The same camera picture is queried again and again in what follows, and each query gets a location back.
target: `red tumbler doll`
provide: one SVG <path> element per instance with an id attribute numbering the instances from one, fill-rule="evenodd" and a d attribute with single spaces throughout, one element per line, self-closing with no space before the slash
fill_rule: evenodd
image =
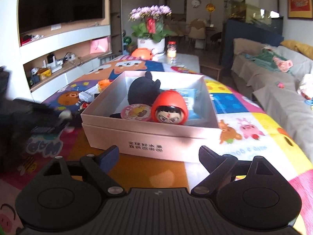
<path id="1" fill-rule="evenodd" d="M 159 94 L 151 108 L 154 122 L 183 125 L 188 119 L 188 109 L 184 98 L 175 90 Z"/>

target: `tv cabinet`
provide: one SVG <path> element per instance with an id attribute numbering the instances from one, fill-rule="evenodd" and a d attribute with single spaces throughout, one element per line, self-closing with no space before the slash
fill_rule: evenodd
<path id="1" fill-rule="evenodd" d="M 79 45 L 92 39 L 111 36 L 110 1 L 104 0 L 104 2 L 105 17 L 103 19 L 95 19 L 93 23 L 85 21 L 61 24 L 62 28 L 55 31 L 51 31 L 51 27 L 50 30 L 49 28 L 34 30 L 30 34 L 39 34 L 45 37 L 21 46 L 18 31 L 18 0 L 0 0 L 0 4 L 2 4 L 0 18 L 5 19 L 0 21 L 0 28 L 3 29 L 3 41 L 0 42 L 0 66 L 5 66 L 6 70 L 11 72 L 7 98 L 42 102 L 60 88 L 98 67 L 100 65 L 98 56 L 105 54 L 87 55 L 86 52 L 83 52 L 82 55 L 78 53 L 77 55 L 85 62 L 82 66 L 64 64 L 62 70 L 53 73 L 51 78 L 40 82 L 31 89 L 24 70 L 27 63 L 36 59 L 43 60 L 42 56 L 46 56 L 50 52 L 56 53 L 66 47 L 71 48 L 73 45 Z"/>
<path id="2" fill-rule="evenodd" d="M 121 55 L 123 53 L 121 0 L 110 0 L 110 16 L 112 52 Z"/>

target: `white planter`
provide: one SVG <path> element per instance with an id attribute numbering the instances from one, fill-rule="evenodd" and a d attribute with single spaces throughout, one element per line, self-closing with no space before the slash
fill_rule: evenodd
<path id="1" fill-rule="evenodd" d="M 138 48 L 148 48 L 148 49 L 156 49 L 157 53 L 163 53 L 165 49 L 165 39 L 163 38 L 159 43 L 154 42 L 153 40 L 140 39 L 137 40 Z"/>

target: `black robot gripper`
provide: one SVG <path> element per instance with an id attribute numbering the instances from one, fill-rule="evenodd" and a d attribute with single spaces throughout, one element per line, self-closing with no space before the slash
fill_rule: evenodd
<path id="1" fill-rule="evenodd" d="M 190 194 L 186 188 L 127 193 L 107 175 L 118 158 L 117 146 L 79 161 L 53 158 L 16 198 L 20 234 L 299 235 L 292 226 L 300 196 L 264 157 L 239 161 L 202 146 L 199 160 L 210 174 Z"/>

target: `pink paper bag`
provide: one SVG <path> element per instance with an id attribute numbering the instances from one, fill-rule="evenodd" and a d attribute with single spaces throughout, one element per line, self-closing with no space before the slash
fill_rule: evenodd
<path id="1" fill-rule="evenodd" d="M 90 54 L 105 53 L 109 50 L 109 38 L 92 40 L 90 42 Z"/>

